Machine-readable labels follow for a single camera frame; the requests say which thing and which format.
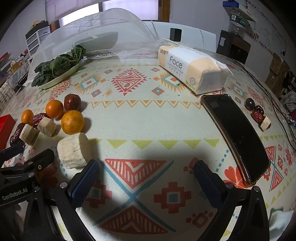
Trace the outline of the plate of spinach leaves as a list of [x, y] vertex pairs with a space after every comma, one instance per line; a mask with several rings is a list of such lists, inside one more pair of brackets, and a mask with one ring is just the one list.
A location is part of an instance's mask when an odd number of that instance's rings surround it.
[[85, 53], [85, 48], [81, 45], [76, 45], [71, 49], [70, 53], [60, 54], [50, 61], [40, 63], [34, 69], [37, 75], [32, 81], [31, 87], [41, 86], [66, 73], [80, 63]]

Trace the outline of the small white cake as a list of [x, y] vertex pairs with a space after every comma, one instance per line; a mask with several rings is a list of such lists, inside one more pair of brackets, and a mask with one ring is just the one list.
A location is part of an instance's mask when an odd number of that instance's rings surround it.
[[271, 127], [271, 121], [267, 116], [264, 116], [262, 123], [260, 124], [261, 130], [264, 132]]

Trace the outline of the red tray box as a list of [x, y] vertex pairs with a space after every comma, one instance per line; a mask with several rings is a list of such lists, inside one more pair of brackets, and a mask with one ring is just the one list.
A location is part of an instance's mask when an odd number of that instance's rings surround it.
[[16, 121], [10, 114], [0, 117], [0, 150], [4, 150]]

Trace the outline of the dark round plum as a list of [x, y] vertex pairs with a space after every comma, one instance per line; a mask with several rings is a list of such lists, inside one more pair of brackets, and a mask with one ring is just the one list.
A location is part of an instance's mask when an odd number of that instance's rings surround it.
[[245, 100], [244, 106], [246, 107], [247, 110], [253, 111], [255, 108], [255, 102], [252, 98], [247, 98]]

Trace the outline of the white drawer unit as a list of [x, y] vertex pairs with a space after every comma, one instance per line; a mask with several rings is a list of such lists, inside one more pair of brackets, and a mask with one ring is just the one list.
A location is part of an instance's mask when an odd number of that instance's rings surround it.
[[50, 35], [50, 27], [46, 26], [38, 30], [31, 29], [30, 32], [26, 34], [26, 45], [29, 56], [32, 57], [42, 42]]

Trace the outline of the black box on cabinet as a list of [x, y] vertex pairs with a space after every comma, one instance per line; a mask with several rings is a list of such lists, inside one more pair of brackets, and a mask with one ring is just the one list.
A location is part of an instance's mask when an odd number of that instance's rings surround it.
[[182, 30], [177, 28], [170, 28], [170, 40], [174, 42], [181, 42]]

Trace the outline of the water bottle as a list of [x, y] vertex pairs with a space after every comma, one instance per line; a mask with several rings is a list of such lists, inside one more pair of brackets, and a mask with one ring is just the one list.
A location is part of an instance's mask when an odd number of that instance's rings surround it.
[[228, 31], [234, 35], [243, 37], [246, 31], [246, 23], [246, 19], [241, 16], [240, 12], [233, 9], [230, 12]]

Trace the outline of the large white cake piece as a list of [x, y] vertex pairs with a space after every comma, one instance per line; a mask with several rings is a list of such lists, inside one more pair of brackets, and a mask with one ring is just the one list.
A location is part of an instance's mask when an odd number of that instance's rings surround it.
[[57, 152], [67, 169], [82, 168], [93, 158], [90, 142], [84, 133], [76, 133], [60, 140]]

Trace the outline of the white cloth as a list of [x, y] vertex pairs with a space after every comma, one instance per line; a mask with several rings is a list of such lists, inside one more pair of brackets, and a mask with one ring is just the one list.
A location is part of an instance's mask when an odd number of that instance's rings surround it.
[[292, 219], [294, 210], [274, 209], [269, 218], [269, 240], [278, 240]]

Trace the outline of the white mesh food cover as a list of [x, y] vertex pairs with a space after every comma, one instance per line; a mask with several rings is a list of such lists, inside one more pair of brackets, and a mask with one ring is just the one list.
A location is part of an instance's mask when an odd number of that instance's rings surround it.
[[86, 53], [96, 52], [157, 52], [162, 39], [152, 33], [146, 24], [133, 13], [113, 8], [73, 21], [52, 32], [34, 54], [28, 82], [37, 75], [34, 69], [42, 62], [60, 54], [69, 53], [76, 45]]

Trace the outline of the large orange mandarin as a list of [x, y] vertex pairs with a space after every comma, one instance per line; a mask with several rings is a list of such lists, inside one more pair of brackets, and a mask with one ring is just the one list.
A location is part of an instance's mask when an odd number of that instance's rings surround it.
[[82, 132], [84, 128], [84, 117], [77, 110], [67, 111], [61, 119], [61, 128], [67, 135]]

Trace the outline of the patterned tablecloth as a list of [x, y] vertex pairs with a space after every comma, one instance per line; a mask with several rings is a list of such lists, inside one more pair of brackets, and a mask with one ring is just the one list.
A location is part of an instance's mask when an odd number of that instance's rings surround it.
[[68, 94], [82, 100], [98, 180], [77, 213], [96, 240], [197, 240], [216, 210], [193, 174], [197, 160], [243, 188], [234, 157], [185, 85], [152, 55], [87, 62], [49, 89], [26, 87], [1, 110], [19, 123]]

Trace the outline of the glossy red jujube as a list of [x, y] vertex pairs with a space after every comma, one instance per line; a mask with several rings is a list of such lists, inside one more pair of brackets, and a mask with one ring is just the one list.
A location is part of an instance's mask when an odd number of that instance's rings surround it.
[[81, 107], [81, 98], [77, 94], [68, 94], [64, 98], [64, 108], [66, 111], [79, 110]]

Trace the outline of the small orange mandarin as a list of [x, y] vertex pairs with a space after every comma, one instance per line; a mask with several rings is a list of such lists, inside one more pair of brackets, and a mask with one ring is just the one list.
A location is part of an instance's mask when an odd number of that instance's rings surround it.
[[33, 123], [34, 114], [30, 109], [26, 109], [21, 116], [21, 122], [32, 125]]

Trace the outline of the black smartphone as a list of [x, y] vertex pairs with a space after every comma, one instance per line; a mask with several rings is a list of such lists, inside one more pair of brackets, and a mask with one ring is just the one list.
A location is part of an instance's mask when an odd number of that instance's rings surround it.
[[270, 158], [256, 130], [227, 94], [203, 95], [201, 105], [230, 148], [244, 185], [254, 186], [270, 167]]

